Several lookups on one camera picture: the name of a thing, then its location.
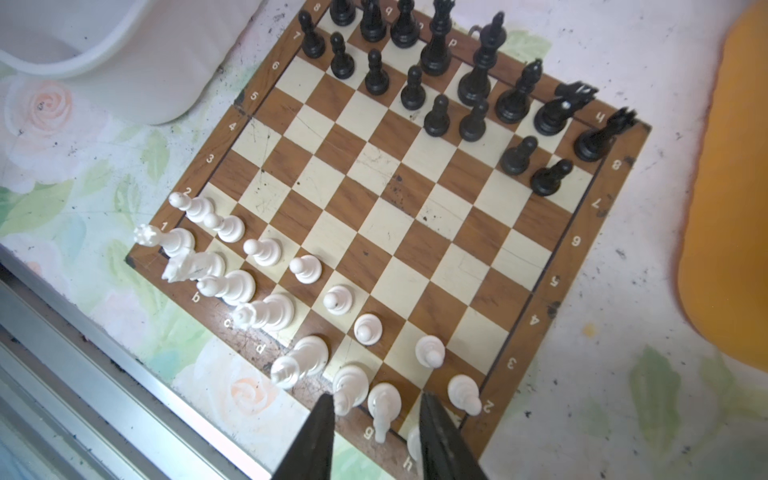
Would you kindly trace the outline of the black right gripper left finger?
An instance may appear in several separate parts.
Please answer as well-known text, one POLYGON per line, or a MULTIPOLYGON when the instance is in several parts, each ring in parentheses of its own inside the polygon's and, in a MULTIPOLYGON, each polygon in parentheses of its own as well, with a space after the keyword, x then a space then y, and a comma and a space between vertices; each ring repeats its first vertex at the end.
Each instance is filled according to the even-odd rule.
POLYGON ((333 396, 323 393, 272 475, 278 479, 331 478, 335 411, 333 396))

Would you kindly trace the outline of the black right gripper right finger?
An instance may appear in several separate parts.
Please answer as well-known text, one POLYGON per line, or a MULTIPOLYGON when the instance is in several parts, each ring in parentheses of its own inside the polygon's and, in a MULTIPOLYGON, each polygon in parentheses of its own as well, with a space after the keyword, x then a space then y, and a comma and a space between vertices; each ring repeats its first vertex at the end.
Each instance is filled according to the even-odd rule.
POLYGON ((483 479, 481 469, 436 394, 422 394, 419 415, 424 479, 483 479))

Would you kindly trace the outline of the black chess king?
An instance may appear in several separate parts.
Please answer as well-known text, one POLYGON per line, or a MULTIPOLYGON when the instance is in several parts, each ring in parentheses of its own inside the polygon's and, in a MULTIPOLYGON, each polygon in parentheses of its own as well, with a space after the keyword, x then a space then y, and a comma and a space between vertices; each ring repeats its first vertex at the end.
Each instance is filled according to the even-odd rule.
POLYGON ((480 32, 480 47, 473 56, 474 67, 461 78, 458 86, 459 100, 467 106, 475 105, 490 93, 489 71, 496 65, 498 50, 507 39, 504 21, 505 13, 500 11, 480 32))

